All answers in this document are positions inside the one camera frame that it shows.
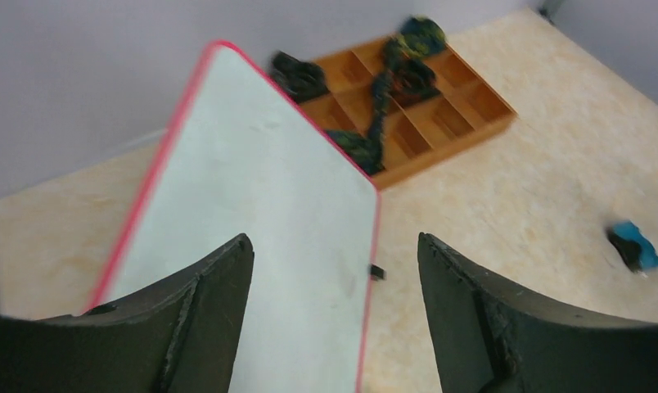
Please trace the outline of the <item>blue eraser sponge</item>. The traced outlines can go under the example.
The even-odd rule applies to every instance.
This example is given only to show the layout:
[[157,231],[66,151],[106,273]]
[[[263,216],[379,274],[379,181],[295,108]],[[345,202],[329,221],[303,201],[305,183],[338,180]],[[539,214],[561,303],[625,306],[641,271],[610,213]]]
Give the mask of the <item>blue eraser sponge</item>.
[[632,273],[658,269],[658,254],[652,243],[632,221],[613,223],[605,228],[606,238]]

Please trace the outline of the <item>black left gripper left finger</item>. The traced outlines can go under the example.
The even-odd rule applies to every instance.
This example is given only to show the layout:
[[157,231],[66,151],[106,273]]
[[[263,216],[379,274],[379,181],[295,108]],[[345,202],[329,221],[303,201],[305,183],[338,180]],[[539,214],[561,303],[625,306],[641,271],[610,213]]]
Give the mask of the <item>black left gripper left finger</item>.
[[0,392],[225,392],[254,266],[239,234],[80,316],[0,314]]

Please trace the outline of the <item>white whiteboard with red rim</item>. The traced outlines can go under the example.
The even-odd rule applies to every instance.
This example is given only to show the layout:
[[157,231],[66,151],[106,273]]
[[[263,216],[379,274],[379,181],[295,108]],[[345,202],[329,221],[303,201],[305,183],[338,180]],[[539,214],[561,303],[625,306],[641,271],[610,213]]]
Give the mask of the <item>white whiteboard with red rim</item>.
[[238,47],[203,51],[90,300],[175,285],[157,392],[358,392],[376,186]]

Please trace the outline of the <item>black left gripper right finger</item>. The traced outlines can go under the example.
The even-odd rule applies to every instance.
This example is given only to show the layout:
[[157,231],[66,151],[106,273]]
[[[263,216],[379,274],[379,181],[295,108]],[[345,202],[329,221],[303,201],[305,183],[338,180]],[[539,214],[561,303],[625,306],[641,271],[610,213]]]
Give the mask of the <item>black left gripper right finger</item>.
[[658,323],[560,302],[429,233],[421,293],[445,392],[658,392]]

